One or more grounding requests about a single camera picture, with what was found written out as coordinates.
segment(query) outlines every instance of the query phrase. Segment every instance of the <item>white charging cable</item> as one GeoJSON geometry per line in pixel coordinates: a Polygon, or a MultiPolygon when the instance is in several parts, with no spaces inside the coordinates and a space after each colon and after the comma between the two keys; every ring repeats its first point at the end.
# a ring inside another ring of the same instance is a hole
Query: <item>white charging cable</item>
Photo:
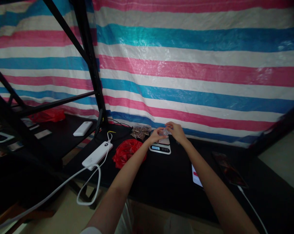
{"type": "MultiPolygon", "coordinates": [[[[108,136],[108,142],[109,142],[109,147],[108,147],[108,150],[107,150],[107,153],[106,153],[106,157],[105,157],[105,160],[104,162],[106,161],[106,158],[107,158],[107,155],[108,155],[108,152],[109,152],[109,148],[110,148],[110,141],[112,139],[112,134],[110,133],[111,135],[111,138],[109,138],[109,133],[110,132],[107,132],[107,136],[108,136]]],[[[84,186],[81,188],[78,196],[77,196],[77,203],[79,205],[91,205],[94,203],[94,201],[96,200],[96,196],[98,194],[98,190],[99,190],[99,185],[100,185],[100,177],[101,177],[101,169],[100,167],[104,164],[104,162],[99,166],[98,164],[91,164],[91,165],[88,165],[87,167],[84,167],[83,169],[81,169],[80,171],[78,171],[77,173],[75,173],[73,176],[71,176],[69,179],[67,179],[65,182],[63,182],[57,189],[55,189],[50,195],[48,195],[46,198],[44,198],[42,201],[40,201],[38,204],[32,206],[31,208],[27,209],[25,212],[17,215],[16,217],[10,219],[10,220],[7,220],[6,222],[2,223],[0,225],[0,229],[4,228],[5,226],[15,222],[15,221],[18,221],[19,219],[21,219],[22,217],[26,216],[27,214],[29,214],[30,212],[32,212],[33,210],[35,210],[36,208],[40,207],[41,205],[43,205],[43,203],[45,203],[48,199],[50,199],[58,190],[60,190],[66,183],[68,183],[71,179],[73,179],[75,176],[77,176],[78,174],[80,174],[82,171],[85,171],[86,169],[88,169],[89,167],[93,167],[93,166],[96,166],[97,169],[94,171],[94,173],[91,175],[91,177],[88,179],[88,181],[85,183],[85,185],[89,182],[89,180],[92,178],[92,176],[95,174],[95,172],[97,172],[98,170],[98,183],[97,183],[97,189],[96,189],[96,193],[95,193],[95,196],[93,198],[93,200],[91,202],[86,202],[86,203],[83,203],[83,202],[80,202],[78,201],[78,198],[80,196],[80,193],[82,191],[82,189],[84,188],[84,186]]]]}
{"type": "MultiPolygon", "coordinates": [[[[110,132],[107,132],[107,137],[108,137],[108,143],[109,143],[108,149],[107,149],[107,153],[106,153],[106,156],[105,156],[105,160],[103,161],[103,163],[99,167],[101,167],[105,163],[106,158],[107,158],[107,155],[109,153],[109,149],[110,149],[110,145],[111,145],[111,140],[112,140],[112,134],[110,132]]],[[[90,176],[90,178],[87,180],[87,182],[83,185],[83,187],[79,191],[78,196],[76,197],[76,203],[78,203],[79,205],[91,205],[91,204],[93,204],[95,202],[95,200],[97,198],[98,191],[99,191],[99,183],[100,183],[100,176],[101,176],[100,168],[99,167],[93,172],[93,174],[90,176]],[[82,201],[79,201],[79,197],[80,197],[80,194],[81,194],[82,190],[87,185],[87,183],[90,181],[90,179],[93,177],[93,175],[97,172],[97,170],[99,172],[99,175],[98,175],[98,185],[97,185],[96,193],[95,193],[95,196],[94,196],[93,200],[91,202],[82,202],[82,201]]]]}
{"type": "Polygon", "coordinates": [[[254,211],[255,214],[257,215],[258,219],[260,220],[260,222],[261,222],[261,224],[262,224],[262,226],[263,226],[263,228],[264,228],[265,233],[268,234],[268,232],[267,232],[267,230],[266,230],[266,228],[265,228],[265,226],[264,226],[264,224],[263,224],[263,222],[262,222],[260,216],[259,216],[258,213],[255,211],[255,209],[254,209],[254,207],[252,206],[251,202],[249,201],[249,199],[248,199],[247,196],[245,195],[243,189],[242,189],[240,186],[238,186],[238,188],[239,188],[239,190],[242,192],[242,194],[245,196],[245,198],[246,198],[246,200],[249,202],[251,208],[253,209],[253,211],[254,211]]]}

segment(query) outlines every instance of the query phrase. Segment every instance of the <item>striped tarp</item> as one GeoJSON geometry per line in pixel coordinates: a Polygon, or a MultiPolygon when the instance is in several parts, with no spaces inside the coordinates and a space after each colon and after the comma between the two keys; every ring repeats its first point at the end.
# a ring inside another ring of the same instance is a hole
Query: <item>striped tarp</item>
{"type": "MultiPolygon", "coordinates": [[[[69,2],[54,2],[80,39],[69,2]]],[[[291,1],[102,0],[87,1],[87,11],[116,120],[174,121],[190,137],[248,147],[294,107],[291,1]]],[[[92,90],[42,0],[0,6],[0,71],[31,105],[92,90]]],[[[8,99],[1,85],[0,94],[8,99]]],[[[98,115],[94,97],[62,108],[98,115]]]]}
{"type": "Polygon", "coordinates": [[[119,121],[168,121],[248,147],[294,107],[286,0],[93,0],[105,103],[119,121]]]}
{"type": "MultiPolygon", "coordinates": [[[[72,5],[63,0],[54,3],[82,44],[72,5]]],[[[96,41],[90,1],[87,14],[96,41]]],[[[26,104],[32,106],[93,90],[86,63],[42,0],[0,6],[0,71],[26,104]]],[[[1,83],[0,94],[8,100],[9,93],[1,83]]],[[[82,117],[98,116],[94,96],[61,108],[82,117]]]]}

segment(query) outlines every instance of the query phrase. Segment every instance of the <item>red plastic bag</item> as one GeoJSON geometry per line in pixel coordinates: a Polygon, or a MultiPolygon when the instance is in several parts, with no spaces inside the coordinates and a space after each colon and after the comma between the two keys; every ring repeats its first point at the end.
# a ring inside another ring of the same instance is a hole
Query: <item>red plastic bag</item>
{"type": "Polygon", "coordinates": [[[123,165],[132,157],[132,155],[143,145],[138,140],[135,139],[129,139],[125,140],[121,143],[121,145],[118,146],[115,155],[113,156],[113,160],[115,162],[116,168],[122,168],[123,165]]]}
{"type": "Polygon", "coordinates": [[[66,118],[64,110],[48,109],[28,116],[35,123],[58,122],[66,118]]]}

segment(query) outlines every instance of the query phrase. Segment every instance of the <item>black metal frame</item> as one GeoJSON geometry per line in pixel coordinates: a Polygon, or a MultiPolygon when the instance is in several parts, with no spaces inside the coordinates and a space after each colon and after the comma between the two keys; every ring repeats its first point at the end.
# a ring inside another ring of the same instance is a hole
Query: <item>black metal frame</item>
{"type": "MultiPolygon", "coordinates": [[[[0,4],[18,2],[20,0],[0,0],[0,4]]],[[[73,97],[65,98],[62,100],[50,102],[47,104],[42,104],[37,107],[30,107],[25,105],[22,99],[18,96],[15,90],[11,87],[11,85],[7,82],[3,74],[0,72],[0,82],[4,85],[4,87],[10,93],[10,98],[8,103],[4,101],[4,99],[0,96],[0,119],[4,122],[5,125],[10,126],[13,130],[15,130],[17,138],[22,139],[24,145],[29,149],[29,151],[43,164],[48,164],[53,169],[59,169],[59,162],[55,162],[53,160],[53,156],[51,153],[40,143],[40,141],[30,132],[30,130],[26,127],[26,125],[21,121],[20,118],[44,111],[56,106],[63,105],[68,102],[72,102],[84,97],[88,97],[90,95],[95,95],[96,102],[99,109],[99,118],[97,121],[97,127],[95,134],[97,134],[100,130],[100,125],[107,121],[106,110],[104,99],[102,95],[102,87],[98,73],[98,67],[96,63],[96,57],[93,47],[93,40],[90,33],[90,27],[88,25],[86,6],[84,1],[73,0],[72,4],[74,6],[75,15],[78,21],[78,27],[80,30],[83,47],[80,45],[79,41],[71,31],[70,27],[60,14],[56,5],[52,0],[43,0],[46,6],[49,8],[57,22],[60,24],[62,29],[65,31],[69,39],[72,41],[73,45],[81,54],[82,58],[88,65],[88,69],[90,72],[90,77],[93,85],[94,91],[76,95],[73,97]],[[17,105],[20,106],[21,111],[15,112],[12,110],[12,100],[15,99],[17,105]]]]}

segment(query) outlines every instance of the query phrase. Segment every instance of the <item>white shirt sleeve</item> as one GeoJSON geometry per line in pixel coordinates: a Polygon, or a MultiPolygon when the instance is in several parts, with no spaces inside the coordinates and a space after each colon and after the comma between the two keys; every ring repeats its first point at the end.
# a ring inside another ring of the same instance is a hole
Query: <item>white shirt sleeve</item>
{"type": "Polygon", "coordinates": [[[85,228],[80,234],[101,234],[96,227],[85,228]]]}

